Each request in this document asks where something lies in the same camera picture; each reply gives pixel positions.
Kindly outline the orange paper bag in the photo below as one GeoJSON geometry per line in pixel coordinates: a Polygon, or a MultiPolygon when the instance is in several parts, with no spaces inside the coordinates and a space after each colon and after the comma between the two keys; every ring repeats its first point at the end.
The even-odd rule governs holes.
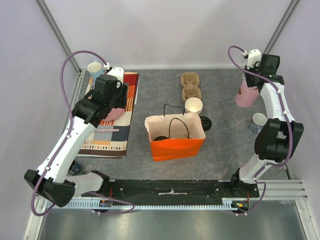
{"type": "Polygon", "coordinates": [[[197,113],[152,115],[145,118],[151,155],[155,162],[195,157],[205,139],[201,119],[197,113]],[[168,139],[154,141],[158,136],[168,139]]]}

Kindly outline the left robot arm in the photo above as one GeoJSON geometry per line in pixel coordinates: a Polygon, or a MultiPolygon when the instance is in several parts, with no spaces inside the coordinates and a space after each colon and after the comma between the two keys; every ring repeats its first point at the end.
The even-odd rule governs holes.
{"type": "Polygon", "coordinates": [[[75,196],[94,192],[99,197],[110,191],[108,176],[93,170],[68,177],[67,173],[85,140],[115,107],[126,107],[128,86],[122,69],[113,68],[95,80],[94,88],[78,101],[71,121],[47,159],[36,169],[27,170],[24,179],[39,194],[58,207],[75,196]]]}

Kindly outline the black coffee cup lid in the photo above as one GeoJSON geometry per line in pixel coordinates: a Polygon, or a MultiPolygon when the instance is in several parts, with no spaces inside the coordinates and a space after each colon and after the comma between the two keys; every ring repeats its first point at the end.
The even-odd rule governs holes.
{"type": "Polygon", "coordinates": [[[156,142],[156,141],[163,141],[163,140],[167,140],[169,139],[167,136],[157,136],[153,141],[156,142]]]}

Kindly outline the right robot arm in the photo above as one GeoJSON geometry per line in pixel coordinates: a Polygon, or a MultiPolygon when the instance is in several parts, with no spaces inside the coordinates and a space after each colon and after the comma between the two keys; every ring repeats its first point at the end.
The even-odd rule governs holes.
{"type": "Polygon", "coordinates": [[[258,93],[264,102],[267,121],[254,143],[254,155],[231,177],[229,191],[235,197],[257,190],[259,178],[271,167],[285,165],[293,156],[304,132],[302,123],[291,115],[285,98],[285,82],[277,74],[278,55],[262,54],[259,50],[242,51],[247,64],[242,71],[243,83],[258,93]]]}

